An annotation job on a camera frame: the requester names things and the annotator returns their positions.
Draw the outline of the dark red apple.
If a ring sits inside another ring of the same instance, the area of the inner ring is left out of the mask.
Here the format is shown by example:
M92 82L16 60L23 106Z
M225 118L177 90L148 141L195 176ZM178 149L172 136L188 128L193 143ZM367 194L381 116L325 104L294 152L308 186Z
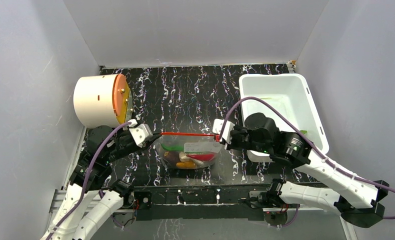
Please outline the dark red apple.
M168 165L174 167L177 163L180 162L180 156L178 151L165 151L162 158Z

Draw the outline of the clear zip top bag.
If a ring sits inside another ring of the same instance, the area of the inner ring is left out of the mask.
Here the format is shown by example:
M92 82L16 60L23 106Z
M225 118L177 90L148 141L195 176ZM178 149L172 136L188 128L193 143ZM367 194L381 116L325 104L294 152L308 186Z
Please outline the clear zip top bag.
M163 155L166 151L161 147L161 144L183 146L183 151L180 152L184 152L185 154L213 153L215 154L215 158L212 161L203 162L203 165L197 166L196 169L179 169L176 166L168 165L163 160ZM164 132L162 133L162 137L154 142L154 145L164 166L168 169L177 170L197 170L209 167L215 163L222 148L222 145L215 141L215 136L213 134L184 132Z

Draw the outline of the garlic bulb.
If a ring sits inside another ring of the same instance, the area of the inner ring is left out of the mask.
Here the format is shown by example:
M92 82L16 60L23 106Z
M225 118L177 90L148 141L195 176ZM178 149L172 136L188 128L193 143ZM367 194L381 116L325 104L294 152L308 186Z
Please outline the garlic bulb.
M179 159L182 163L186 163L186 162L193 162L195 165L197 166L203 166L204 162L197 160L195 158L189 157L187 156L187 154L185 154L184 152L180 152L179 153Z

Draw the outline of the red chili pepper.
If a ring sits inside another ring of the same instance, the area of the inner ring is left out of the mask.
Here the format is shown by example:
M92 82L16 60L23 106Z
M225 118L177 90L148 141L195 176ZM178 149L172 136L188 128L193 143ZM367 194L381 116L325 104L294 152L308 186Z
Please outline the red chili pepper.
M212 161L216 155L214 153L207 153L207 154L187 154L188 158L193 160L201 161L201 162L210 162Z

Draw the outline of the orange fruit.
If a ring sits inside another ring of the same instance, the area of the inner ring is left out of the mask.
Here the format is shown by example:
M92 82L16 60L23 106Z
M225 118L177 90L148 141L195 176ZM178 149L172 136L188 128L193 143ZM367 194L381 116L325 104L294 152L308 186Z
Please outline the orange fruit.
M193 161L177 162L176 167L178 169L196 169L197 165Z

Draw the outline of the green chili pepper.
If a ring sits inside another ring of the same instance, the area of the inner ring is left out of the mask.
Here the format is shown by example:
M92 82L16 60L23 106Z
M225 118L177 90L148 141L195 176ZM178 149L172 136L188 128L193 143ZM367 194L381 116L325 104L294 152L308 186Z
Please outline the green chili pepper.
M184 147L182 145L167 145L167 144L162 144L162 143L160 145L165 151L169 151L169 152L183 152L184 151Z

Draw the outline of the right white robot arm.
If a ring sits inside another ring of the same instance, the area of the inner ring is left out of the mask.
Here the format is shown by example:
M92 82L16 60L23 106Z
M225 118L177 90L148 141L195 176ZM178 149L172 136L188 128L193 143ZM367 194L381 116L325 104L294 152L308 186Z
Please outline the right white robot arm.
M385 207L380 201L388 190L358 181L358 175L340 170L340 165L296 132L281 131L272 118L263 113L247 117L244 126L227 122L221 133L226 149L254 151L267 154L274 163L311 175L325 187L298 185L274 179L264 193L251 193L248 204L256 208L281 205L306 205L339 215L360 228L370 228L385 219Z

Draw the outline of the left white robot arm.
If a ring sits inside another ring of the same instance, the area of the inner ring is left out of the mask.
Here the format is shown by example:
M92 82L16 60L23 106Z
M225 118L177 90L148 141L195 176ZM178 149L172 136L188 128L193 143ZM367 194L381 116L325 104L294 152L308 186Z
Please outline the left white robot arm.
M102 125L90 129L62 203L42 239L89 240L116 210L133 206L132 184L119 179L104 190L113 172L111 163L142 153L161 136L134 119L115 128Z

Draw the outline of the white cylinder orange lid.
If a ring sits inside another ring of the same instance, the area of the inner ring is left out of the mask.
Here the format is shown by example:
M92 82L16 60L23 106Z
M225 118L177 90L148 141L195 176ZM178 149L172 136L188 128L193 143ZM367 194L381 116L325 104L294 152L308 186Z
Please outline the white cylinder orange lid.
M116 128L132 118L132 94L124 74L83 76L73 93L74 111L88 129Z

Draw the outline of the white plastic bin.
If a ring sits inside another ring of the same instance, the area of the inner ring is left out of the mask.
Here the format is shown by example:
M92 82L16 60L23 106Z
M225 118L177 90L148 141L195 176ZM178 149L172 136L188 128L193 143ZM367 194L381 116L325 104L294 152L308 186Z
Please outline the white plastic bin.
M326 155L330 146L306 79L297 73L244 74L240 97L256 97L277 110Z

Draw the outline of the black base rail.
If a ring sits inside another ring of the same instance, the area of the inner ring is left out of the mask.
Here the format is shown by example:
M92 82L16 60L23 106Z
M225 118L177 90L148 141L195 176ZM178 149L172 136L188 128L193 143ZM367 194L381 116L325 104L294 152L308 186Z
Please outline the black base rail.
M163 219L264 220L261 209L241 200L251 191L266 192L269 184L136 186L138 221Z

